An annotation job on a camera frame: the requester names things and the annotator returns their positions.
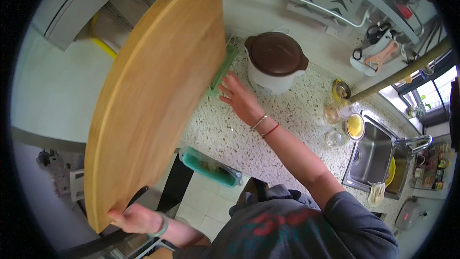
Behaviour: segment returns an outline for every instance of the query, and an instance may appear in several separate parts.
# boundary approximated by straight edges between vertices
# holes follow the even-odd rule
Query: person
[[[265,142],[311,197],[284,185],[243,192],[231,219],[212,243],[193,227],[138,204],[123,214],[109,211],[112,224],[129,233],[157,233],[179,249],[173,258],[396,258],[398,243],[380,218],[345,191],[304,143],[266,117],[256,98],[233,72],[223,78],[220,100]]]

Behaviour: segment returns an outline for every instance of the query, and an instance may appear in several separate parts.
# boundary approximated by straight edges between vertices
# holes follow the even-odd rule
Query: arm
[[[120,227],[126,233],[157,233],[163,227],[163,217],[157,212],[134,203],[123,213],[110,210],[108,215],[113,219],[112,224]],[[160,236],[179,248],[190,245],[209,246],[210,240],[197,229],[173,219],[168,219],[168,228]]]
[[[223,81],[227,87],[219,86],[226,96],[221,96],[221,101],[230,105],[243,122],[254,126],[265,114],[255,97],[247,91],[233,72],[229,72]],[[260,134],[267,134],[276,125],[275,120],[268,117],[259,124],[256,131]],[[286,169],[308,189],[321,210],[324,211],[326,203],[334,194],[345,191],[342,184],[335,179],[321,159],[282,126],[270,133],[265,141]]]

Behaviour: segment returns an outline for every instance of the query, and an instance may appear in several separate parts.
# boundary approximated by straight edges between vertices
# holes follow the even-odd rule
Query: electrical outlet
[[[353,48],[358,48],[362,45],[363,40],[364,35],[360,34],[358,31],[353,29],[344,42]]]
[[[330,36],[337,38],[338,40],[342,42],[346,42],[347,38],[350,36],[350,34],[353,32],[353,28],[347,26],[345,27],[342,31],[337,31],[336,29],[328,26],[325,30],[326,34],[329,34]]]

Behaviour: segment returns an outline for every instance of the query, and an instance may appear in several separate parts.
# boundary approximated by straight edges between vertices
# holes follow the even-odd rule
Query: wooden pole
[[[446,53],[451,48],[450,41],[447,38],[444,38],[438,45],[433,47],[429,52],[425,53],[422,57],[415,60],[411,64],[407,65],[400,71],[396,72],[392,76],[382,80],[381,82],[375,84],[374,86],[369,87],[368,89],[361,91],[360,93],[353,95],[349,101],[356,102],[369,95],[379,92],[385,87],[400,81],[403,78],[410,76],[415,71],[422,69],[427,66],[431,61],[433,61],[438,56]]]

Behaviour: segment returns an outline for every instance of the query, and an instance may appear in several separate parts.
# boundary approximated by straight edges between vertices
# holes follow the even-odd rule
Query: scissors
[[[358,47],[353,50],[353,58],[355,60],[360,60],[362,58],[362,50],[368,48],[371,45],[376,44],[390,27],[391,24],[388,22],[385,22],[380,26],[377,24],[371,25],[366,31],[366,35],[364,37],[361,47]]]

